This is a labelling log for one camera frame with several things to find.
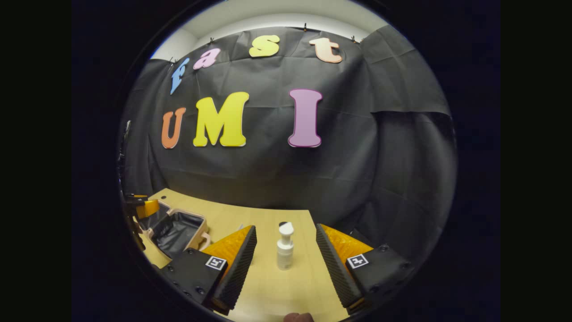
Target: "white wall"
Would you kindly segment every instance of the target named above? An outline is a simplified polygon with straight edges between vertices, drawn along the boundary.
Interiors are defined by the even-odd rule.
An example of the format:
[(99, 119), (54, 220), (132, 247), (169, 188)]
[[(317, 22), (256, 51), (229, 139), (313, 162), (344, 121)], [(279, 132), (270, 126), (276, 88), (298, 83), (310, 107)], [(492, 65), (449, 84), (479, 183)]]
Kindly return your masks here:
[(357, 41), (387, 25), (349, 0), (232, 0), (214, 4), (179, 28), (152, 58), (180, 59), (210, 41), (244, 30), (286, 26), (323, 30)]
[(357, 41), (361, 41), (362, 38), (366, 38), (370, 34), (369, 32), (348, 23), (319, 15), (299, 13), (267, 14), (237, 21), (224, 26), (219, 30), (209, 32), (194, 43), (193, 50), (207, 44), (211, 37), (218, 39), (244, 30), (265, 27), (282, 26), (302, 28), (304, 27), (304, 23), (307, 23), (307, 28), (309, 29), (323, 30), (347, 38), (355, 36)]
[(170, 60), (173, 57), (172, 61), (178, 60), (193, 51), (195, 42), (197, 42), (197, 37), (179, 28), (157, 48), (151, 58)]

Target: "white bottle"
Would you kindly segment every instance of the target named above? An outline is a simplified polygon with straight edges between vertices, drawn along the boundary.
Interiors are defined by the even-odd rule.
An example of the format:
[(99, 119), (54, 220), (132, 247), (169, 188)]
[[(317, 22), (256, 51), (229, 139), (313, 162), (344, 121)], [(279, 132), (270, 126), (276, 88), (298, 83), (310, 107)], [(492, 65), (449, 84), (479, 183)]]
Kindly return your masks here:
[(282, 235), (278, 239), (278, 268), (287, 270), (292, 266), (292, 252), (294, 251), (294, 242), (290, 236), (294, 233), (294, 227), (291, 222), (282, 223), (278, 228)]

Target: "foam letter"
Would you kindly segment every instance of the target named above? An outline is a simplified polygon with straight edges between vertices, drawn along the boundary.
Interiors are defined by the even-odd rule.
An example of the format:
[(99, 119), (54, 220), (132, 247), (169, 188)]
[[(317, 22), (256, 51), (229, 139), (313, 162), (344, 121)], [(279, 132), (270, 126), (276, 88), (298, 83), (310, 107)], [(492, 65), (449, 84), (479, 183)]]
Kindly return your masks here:
[(294, 99), (294, 133), (288, 138), (288, 144), (300, 148), (319, 146), (321, 138), (316, 133), (316, 114), (322, 94), (305, 88), (293, 89), (289, 94)]
[(211, 97), (200, 99), (197, 102), (197, 135), (193, 140), (193, 145), (206, 146), (205, 128), (210, 143), (215, 145), (223, 127), (223, 135), (220, 138), (222, 146), (242, 147), (246, 145), (247, 139), (243, 135), (243, 110), (248, 97), (246, 92), (230, 94), (219, 113), (216, 112), (215, 103)]
[(173, 112), (167, 112), (163, 115), (163, 130), (161, 131), (161, 143), (166, 149), (172, 149), (177, 145), (179, 134), (181, 133), (182, 115), (185, 113), (186, 108), (181, 107), (175, 111), (175, 131), (173, 137), (169, 138), (169, 123)]
[(278, 52), (279, 46), (275, 42), (279, 42), (280, 38), (276, 35), (256, 37), (252, 41), (252, 47), (248, 53), (252, 57), (272, 56)]
[(334, 55), (332, 48), (340, 48), (335, 42), (330, 42), (328, 38), (310, 40), (311, 45), (316, 45), (316, 56), (325, 62), (341, 62), (340, 55)]
[(203, 67), (211, 66), (216, 61), (216, 56), (220, 53), (219, 48), (213, 48), (211, 50), (207, 50), (204, 54), (201, 55), (201, 59), (197, 60), (194, 63), (193, 69), (200, 69)]
[(179, 65), (179, 67), (177, 69), (175, 69), (173, 76), (171, 76), (171, 78), (173, 79), (173, 84), (171, 85), (171, 94), (175, 91), (175, 89), (177, 89), (178, 85), (181, 83), (181, 77), (185, 73), (185, 65), (186, 65), (186, 63), (189, 62), (189, 60), (190, 60), (190, 58), (187, 57), (182, 62), (182, 64)]

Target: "black fabric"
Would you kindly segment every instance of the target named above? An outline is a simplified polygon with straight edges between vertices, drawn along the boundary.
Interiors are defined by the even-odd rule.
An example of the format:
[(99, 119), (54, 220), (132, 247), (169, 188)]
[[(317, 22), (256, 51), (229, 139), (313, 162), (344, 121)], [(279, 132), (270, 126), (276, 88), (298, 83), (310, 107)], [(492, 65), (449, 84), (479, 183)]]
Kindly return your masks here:
[[(272, 57), (252, 58), (252, 40), (280, 37)], [(339, 64), (316, 57), (312, 39), (339, 44)], [(216, 62), (193, 70), (206, 50)], [(175, 93), (171, 75), (190, 58)], [(308, 88), (318, 103), (318, 148), (293, 148), (294, 101)], [(244, 91), (247, 144), (194, 147), (195, 104)], [(186, 107), (180, 138), (161, 144), (162, 116)], [(131, 92), (124, 122), (132, 121), (126, 151), (127, 193), (163, 188), (196, 198), (269, 209), (308, 209), (317, 223), (359, 231), (372, 246), (391, 245), (413, 262), (434, 247), (451, 205), (456, 177), (452, 120), (446, 99), (419, 52), (393, 27), (360, 44), (316, 30), (262, 28), (215, 40), (178, 63), (150, 60)], [(174, 118), (170, 133), (173, 132)]]
[(179, 255), (197, 233), (203, 219), (183, 213), (167, 216), (153, 229), (151, 240), (170, 258)]

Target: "finger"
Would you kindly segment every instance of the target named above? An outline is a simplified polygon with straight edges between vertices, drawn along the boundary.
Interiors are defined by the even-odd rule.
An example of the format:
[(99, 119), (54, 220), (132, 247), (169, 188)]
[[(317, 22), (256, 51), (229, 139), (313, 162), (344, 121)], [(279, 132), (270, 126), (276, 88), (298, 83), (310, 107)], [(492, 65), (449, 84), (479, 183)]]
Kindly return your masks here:
[(296, 318), (298, 317), (298, 315), (300, 315), (299, 313), (289, 313), (286, 314), (286, 316), (284, 317), (283, 322), (296, 322)]
[(296, 316), (294, 322), (314, 322), (314, 319), (310, 313), (304, 313)]

